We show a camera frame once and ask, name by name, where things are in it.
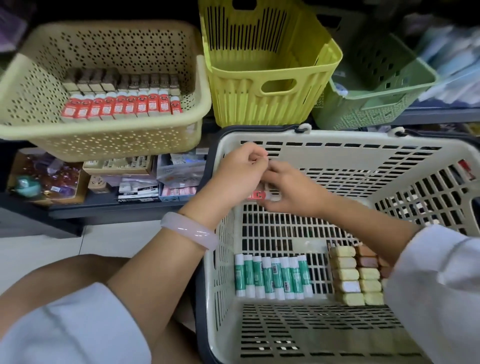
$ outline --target floor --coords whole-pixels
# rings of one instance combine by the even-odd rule
[[[30,271],[78,254],[132,257],[160,230],[160,221],[86,226],[78,238],[0,239],[0,294]]]

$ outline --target shopping basket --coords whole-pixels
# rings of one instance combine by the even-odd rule
[[[70,67],[120,73],[177,73],[182,114],[62,123]],[[63,22],[42,25],[0,81],[0,138],[24,139],[68,162],[176,153],[200,141],[211,108],[201,37],[177,21]]]
[[[203,184],[225,154],[253,141],[269,158],[289,162],[331,192],[423,226],[440,223],[480,235],[472,211],[480,187],[474,145],[397,130],[304,128],[222,130],[210,147]],[[220,245],[205,253],[196,276],[196,329],[205,363],[430,363],[387,306],[334,301],[327,245],[357,245],[354,236],[321,219],[268,213],[255,202],[233,208],[216,232]],[[314,298],[236,297],[234,254],[241,253],[306,254]]]
[[[360,34],[343,49],[345,57],[313,107],[321,129],[390,123],[438,80],[435,70],[395,35]]]
[[[200,0],[199,9],[217,124],[304,121],[342,58],[310,8],[300,0],[257,0],[248,10]]]

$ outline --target green basket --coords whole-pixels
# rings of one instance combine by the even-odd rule
[[[393,34],[353,42],[312,110],[324,130],[392,122],[426,89],[437,73]],[[341,96],[335,84],[348,90]]]

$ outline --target white shirt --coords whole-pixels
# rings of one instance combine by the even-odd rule
[[[435,364],[480,357],[480,239],[439,225],[400,256],[386,303]],[[127,309],[95,283],[17,321],[0,342],[2,364],[151,363]]]

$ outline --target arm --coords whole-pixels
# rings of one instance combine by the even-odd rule
[[[229,153],[211,181],[179,213],[214,230],[232,207],[258,185],[268,166],[267,151],[246,143]],[[148,345],[173,314],[205,248],[162,229],[107,283],[129,310]]]
[[[270,161],[262,180],[282,193],[280,201],[261,202],[268,211],[325,219],[360,239],[392,266],[421,229],[412,222],[328,192],[287,162]]]

